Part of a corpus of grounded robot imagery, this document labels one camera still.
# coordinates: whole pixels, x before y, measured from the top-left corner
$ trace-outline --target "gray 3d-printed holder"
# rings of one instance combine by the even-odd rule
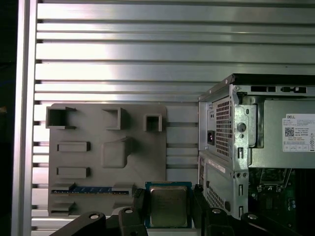
[[[50,215],[101,211],[132,204],[136,188],[166,180],[166,107],[131,104],[54,104],[50,129]],[[74,186],[112,187],[129,194],[65,194]]]

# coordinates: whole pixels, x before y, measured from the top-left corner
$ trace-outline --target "ventilation grille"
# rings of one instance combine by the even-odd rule
[[[224,156],[229,156],[228,142],[232,138],[232,124],[229,120],[230,110],[230,101],[217,105],[216,148],[217,152]]]
[[[209,192],[207,192],[207,200],[210,207],[217,207],[224,209],[224,202],[219,195],[209,186]]]

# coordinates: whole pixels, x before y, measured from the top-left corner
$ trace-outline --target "qr code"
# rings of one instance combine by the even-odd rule
[[[286,137],[294,137],[294,128],[285,128],[285,136]]]

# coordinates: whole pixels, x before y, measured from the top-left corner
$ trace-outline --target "ram module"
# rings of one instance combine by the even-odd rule
[[[128,191],[113,191],[112,187],[86,187],[76,186],[68,190],[52,190],[52,194],[121,194],[127,195]]]

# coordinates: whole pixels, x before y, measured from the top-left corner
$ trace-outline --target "white sticker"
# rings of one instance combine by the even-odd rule
[[[219,164],[217,164],[217,163],[215,163],[215,162],[213,162],[213,161],[211,161],[211,160],[208,160],[208,163],[209,163],[210,165],[212,165],[214,168],[218,169],[219,171],[225,173],[225,168],[222,167],[222,166],[220,166]]]
[[[315,114],[286,114],[282,130],[283,151],[315,151]]]

